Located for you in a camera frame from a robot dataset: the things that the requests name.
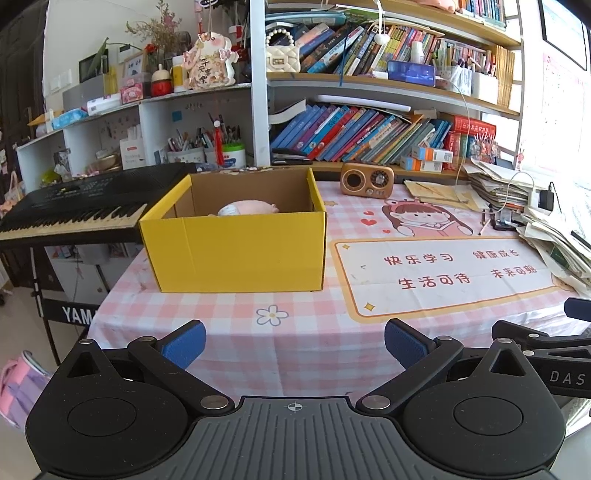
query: pink checkered tablecloth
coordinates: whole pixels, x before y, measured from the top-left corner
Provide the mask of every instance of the pink checkered tablecloth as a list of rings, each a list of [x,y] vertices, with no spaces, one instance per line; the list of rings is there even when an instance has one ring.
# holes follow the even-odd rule
[[[320,182],[319,189],[328,212],[327,245],[337,239],[403,236],[382,214],[383,201],[342,195],[338,182]],[[410,195],[396,185],[391,199]],[[480,214],[445,208],[474,235],[480,231]],[[498,233],[492,228],[486,232]],[[587,323],[564,315],[569,296],[555,290],[408,322],[430,338],[451,335],[466,346],[489,346],[498,319],[550,335],[576,335]],[[121,348],[142,335],[162,338],[191,319],[205,324],[207,343],[189,372],[235,400],[242,395],[344,394],[355,400],[402,371],[385,349],[384,324],[359,323],[349,316],[330,248],[324,290],[251,294],[160,293],[142,251],[100,306],[89,337],[102,348]]]

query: white cable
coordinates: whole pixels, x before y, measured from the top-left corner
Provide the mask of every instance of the white cable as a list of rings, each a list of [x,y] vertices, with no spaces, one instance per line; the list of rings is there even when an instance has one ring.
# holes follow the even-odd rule
[[[507,184],[507,193],[505,195],[505,201],[503,202],[503,206],[501,208],[499,208],[498,210],[491,211],[490,213],[499,213],[503,208],[505,208],[507,206],[507,200],[509,199],[509,188],[511,187],[511,182],[520,173],[523,173],[523,174],[527,175],[531,179],[531,182],[533,184],[533,186],[532,186],[532,193],[535,192],[535,180],[534,180],[534,178],[529,173],[527,173],[526,171],[521,171],[521,170],[520,171],[516,171],[515,174],[509,180],[509,183]]]

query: retro radio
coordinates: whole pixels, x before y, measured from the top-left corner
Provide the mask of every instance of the retro radio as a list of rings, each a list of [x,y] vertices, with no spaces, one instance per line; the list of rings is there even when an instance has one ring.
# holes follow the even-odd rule
[[[340,191],[345,195],[387,199],[393,186],[394,171],[390,167],[345,163],[340,171]]]

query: black keyboard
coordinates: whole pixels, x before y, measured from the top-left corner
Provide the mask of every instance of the black keyboard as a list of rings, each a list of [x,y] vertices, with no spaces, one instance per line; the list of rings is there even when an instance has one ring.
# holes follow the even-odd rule
[[[141,241],[144,212],[194,172],[172,163],[35,190],[0,221],[0,248]]]

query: pink figurine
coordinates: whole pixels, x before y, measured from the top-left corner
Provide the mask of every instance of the pink figurine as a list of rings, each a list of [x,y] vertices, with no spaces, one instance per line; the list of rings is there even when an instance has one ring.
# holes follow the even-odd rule
[[[428,5],[446,12],[454,13],[458,9],[457,0],[413,0],[420,5]]]

